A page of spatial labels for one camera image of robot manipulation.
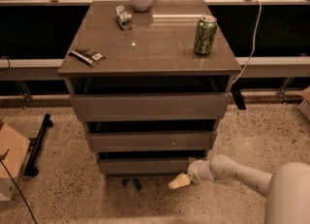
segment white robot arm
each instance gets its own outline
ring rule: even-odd
[[[187,175],[181,174],[169,187],[176,189],[191,183],[209,180],[223,185],[240,181],[266,197],[265,224],[310,223],[310,166],[288,163],[272,175],[234,162],[225,155],[210,161],[190,163]]]

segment concrete floor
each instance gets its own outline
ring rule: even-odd
[[[246,100],[246,111],[229,105],[209,157],[226,154],[271,173],[286,162],[310,164],[310,122],[298,103],[282,105],[273,95],[268,103],[262,96]],[[54,123],[43,141],[39,175],[18,181],[38,223],[264,223],[265,199],[244,185],[206,182],[171,191],[171,178],[153,177],[141,178],[138,192],[133,182],[124,187],[120,178],[104,179],[66,99],[62,107],[35,100],[27,110],[0,102],[1,118],[26,137],[36,137],[46,113]],[[0,223],[32,223],[17,191],[0,202]]]

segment cabinet top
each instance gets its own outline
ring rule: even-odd
[[[122,30],[116,7],[124,6],[132,28]],[[128,0],[95,1],[90,6],[68,53],[87,47],[107,59],[95,67],[66,55],[61,77],[237,75],[233,52],[218,27],[212,52],[194,53],[197,22],[210,15],[201,0],[155,0],[145,12],[137,12]]]

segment cabinet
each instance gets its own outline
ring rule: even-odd
[[[131,30],[118,26],[119,5]],[[141,13],[127,0],[91,5],[70,50],[89,47],[107,59],[90,68],[67,55],[58,74],[105,176],[179,174],[212,148],[240,68],[220,29],[210,55],[193,52],[207,14],[203,1],[156,0]]]

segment green can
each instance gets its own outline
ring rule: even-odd
[[[194,52],[199,55],[208,55],[212,51],[212,45],[217,30],[216,17],[202,16],[197,23]]]

